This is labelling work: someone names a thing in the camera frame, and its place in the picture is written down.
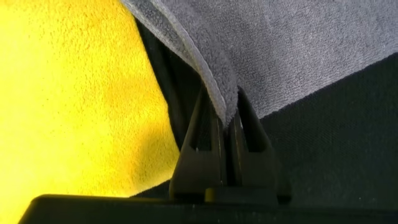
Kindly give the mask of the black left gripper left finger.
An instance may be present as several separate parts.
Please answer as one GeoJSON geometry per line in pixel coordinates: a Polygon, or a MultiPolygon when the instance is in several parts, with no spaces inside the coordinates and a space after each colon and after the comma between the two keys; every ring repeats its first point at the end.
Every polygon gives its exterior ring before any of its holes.
{"type": "Polygon", "coordinates": [[[201,88],[169,185],[172,199],[205,199],[226,185],[223,123],[201,88]]]}

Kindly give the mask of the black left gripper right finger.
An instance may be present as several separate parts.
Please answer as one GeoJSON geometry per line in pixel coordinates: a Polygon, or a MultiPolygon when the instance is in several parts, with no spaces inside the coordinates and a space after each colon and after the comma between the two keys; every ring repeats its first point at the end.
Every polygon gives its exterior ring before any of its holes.
{"type": "Polygon", "coordinates": [[[288,204],[291,184],[276,150],[244,90],[238,88],[238,108],[228,127],[231,184],[260,204],[288,204]]]}

